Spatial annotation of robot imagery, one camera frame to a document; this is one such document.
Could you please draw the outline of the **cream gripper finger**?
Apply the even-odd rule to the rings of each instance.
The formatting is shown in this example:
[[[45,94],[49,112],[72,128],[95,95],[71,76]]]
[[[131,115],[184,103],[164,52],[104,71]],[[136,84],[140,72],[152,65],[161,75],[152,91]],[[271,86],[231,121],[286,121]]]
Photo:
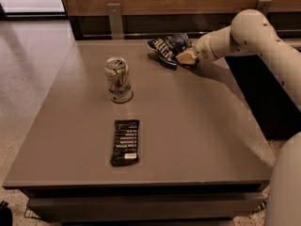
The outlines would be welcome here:
[[[198,56],[195,54],[194,50],[190,48],[176,55],[176,59],[183,65],[195,65]]]

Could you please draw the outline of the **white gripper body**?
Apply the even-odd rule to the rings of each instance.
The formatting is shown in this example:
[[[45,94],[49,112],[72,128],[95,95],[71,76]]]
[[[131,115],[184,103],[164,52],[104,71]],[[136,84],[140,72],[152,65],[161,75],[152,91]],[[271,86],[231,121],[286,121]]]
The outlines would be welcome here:
[[[214,32],[210,32],[193,42],[193,51],[198,56],[199,62],[212,62],[218,60],[218,57],[214,54],[211,46],[213,34]]]

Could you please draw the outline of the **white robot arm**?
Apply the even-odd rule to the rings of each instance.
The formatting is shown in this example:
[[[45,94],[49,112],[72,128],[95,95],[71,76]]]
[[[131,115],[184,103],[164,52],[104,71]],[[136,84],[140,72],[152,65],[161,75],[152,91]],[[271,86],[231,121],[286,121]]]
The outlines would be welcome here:
[[[231,24],[194,41],[176,59],[181,64],[207,63],[221,57],[255,54],[290,99],[301,109],[301,53],[282,40],[255,9],[239,12]],[[301,132],[280,149],[273,167],[265,226],[301,226]]]

